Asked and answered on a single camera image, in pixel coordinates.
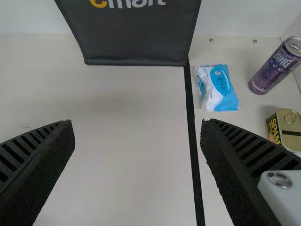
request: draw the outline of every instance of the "black divider strip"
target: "black divider strip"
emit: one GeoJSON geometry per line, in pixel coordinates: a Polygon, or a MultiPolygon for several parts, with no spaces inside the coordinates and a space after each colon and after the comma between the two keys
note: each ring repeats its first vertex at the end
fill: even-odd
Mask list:
{"type": "Polygon", "coordinates": [[[195,115],[191,85],[191,73],[190,64],[187,59],[187,64],[184,67],[184,79],[185,79],[185,93],[186,93],[186,111],[187,111],[187,125],[188,125],[188,137],[190,146],[190,162],[192,170],[192,182],[194,193],[194,204],[196,209],[197,226],[205,226],[205,215],[202,198],[201,177],[198,164],[198,147],[195,128],[195,115]]]}

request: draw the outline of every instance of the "canned meat tin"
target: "canned meat tin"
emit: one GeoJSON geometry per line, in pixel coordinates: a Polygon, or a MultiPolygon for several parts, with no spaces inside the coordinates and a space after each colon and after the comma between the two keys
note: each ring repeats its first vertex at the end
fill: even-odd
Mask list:
{"type": "Polygon", "coordinates": [[[293,153],[301,151],[301,116],[290,109],[279,109],[266,120],[268,140],[293,153]]]}

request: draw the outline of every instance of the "metal screw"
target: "metal screw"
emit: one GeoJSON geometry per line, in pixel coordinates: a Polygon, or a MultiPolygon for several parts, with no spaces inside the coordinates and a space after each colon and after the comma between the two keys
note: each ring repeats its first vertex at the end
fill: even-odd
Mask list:
{"type": "Polygon", "coordinates": [[[271,183],[281,188],[289,188],[293,185],[292,179],[288,175],[280,171],[269,172],[268,179],[271,183]]]}

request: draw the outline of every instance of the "blue wet wipes pack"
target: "blue wet wipes pack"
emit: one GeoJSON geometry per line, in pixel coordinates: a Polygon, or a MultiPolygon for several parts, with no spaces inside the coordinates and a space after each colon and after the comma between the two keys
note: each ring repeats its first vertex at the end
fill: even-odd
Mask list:
{"type": "Polygon", "coordinates": [[[227,65],[194,67],[194,76],[206,111],[238,111],[239,100],[232,87],[227,65]]]}

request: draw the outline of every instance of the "black fabric bag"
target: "black fabric bag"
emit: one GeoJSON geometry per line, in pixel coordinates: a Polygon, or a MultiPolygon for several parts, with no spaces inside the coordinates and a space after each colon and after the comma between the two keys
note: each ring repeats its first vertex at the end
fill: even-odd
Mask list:
{"type": "Polygon", "coordinates": [[[55,0],[88,65],[185,66],[201,0],[55,0]]]}

